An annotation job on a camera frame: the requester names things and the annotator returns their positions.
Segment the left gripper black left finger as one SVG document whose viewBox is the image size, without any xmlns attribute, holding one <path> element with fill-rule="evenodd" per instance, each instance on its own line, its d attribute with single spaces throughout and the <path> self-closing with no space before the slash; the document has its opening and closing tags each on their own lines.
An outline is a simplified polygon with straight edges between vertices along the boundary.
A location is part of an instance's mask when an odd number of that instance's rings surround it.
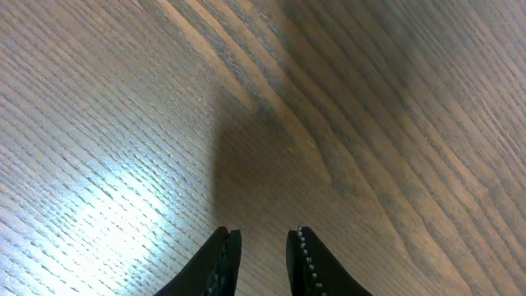
<svg viewBox="0 0 526 296">
<path fill-rule="evenodd" d="M 234 296 L 241 255 L 241 231 L 218 227 L 155 296 Z"/>
</svg>

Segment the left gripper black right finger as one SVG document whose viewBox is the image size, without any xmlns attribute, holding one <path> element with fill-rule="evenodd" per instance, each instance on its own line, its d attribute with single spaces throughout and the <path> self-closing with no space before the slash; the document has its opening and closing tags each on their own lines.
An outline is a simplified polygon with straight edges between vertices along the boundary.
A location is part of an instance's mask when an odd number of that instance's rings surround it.
<svg viewBox="0 0 526 296">
<path fill-rule="evenodd" d="M 371 296 L 307 226 L 289 230 L 286 266 L 293 296 Z"/>
</svg>

